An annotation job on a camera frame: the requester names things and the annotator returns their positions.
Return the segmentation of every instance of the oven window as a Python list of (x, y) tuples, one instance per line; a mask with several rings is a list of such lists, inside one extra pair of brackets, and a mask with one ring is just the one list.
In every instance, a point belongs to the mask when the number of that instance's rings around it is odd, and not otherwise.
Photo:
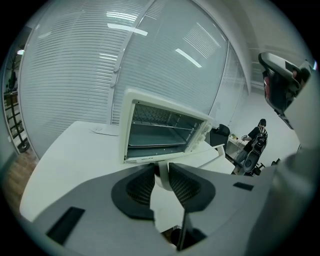
[(184, 152), (202, 120), (135, 104), (127, 158)]

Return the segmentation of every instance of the white wall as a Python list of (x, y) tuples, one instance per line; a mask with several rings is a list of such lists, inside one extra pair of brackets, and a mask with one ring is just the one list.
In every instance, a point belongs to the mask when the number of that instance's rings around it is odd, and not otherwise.
[(266, 119), (268, 144), (263, 151), (259, 163), (270, 166), (278, 158), (283, 160), (297, 152), (299, 139), (294, 130), (283, 122), (264, 98), (264, 91), (252, 88), (247, 102), (238, 114), (236, 125), (230, 131), (240, 138), (247, 135), (256, 127), (260, 119)]

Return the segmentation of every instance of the white ceiling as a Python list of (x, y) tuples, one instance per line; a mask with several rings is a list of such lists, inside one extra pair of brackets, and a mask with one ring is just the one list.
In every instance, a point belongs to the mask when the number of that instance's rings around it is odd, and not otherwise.
[(242, 30), (251, 54), (252, 86), (263, 89), (258, 54), (269, 52), (297, 66), (314, 59), (287, 17), (266, 0), (224, 0)]

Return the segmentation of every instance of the wooden floor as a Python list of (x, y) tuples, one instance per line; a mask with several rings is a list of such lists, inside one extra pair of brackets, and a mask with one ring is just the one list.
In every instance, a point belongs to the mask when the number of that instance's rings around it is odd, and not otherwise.
[(31, 147), (21, 153), (11, 165), (3, 179), (3, 194), (13, 213), (20, 215), (19, 206), (28, 180), (38, 164), (37, 157)]

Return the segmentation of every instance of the black hair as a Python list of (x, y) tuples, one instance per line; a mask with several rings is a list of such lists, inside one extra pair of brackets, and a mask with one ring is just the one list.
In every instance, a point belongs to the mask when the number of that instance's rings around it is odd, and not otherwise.
[(266, 119), (261, 119), (260, 122), (259, 122), (259, 125), (267, 126), (267, 121), (266, 121)]

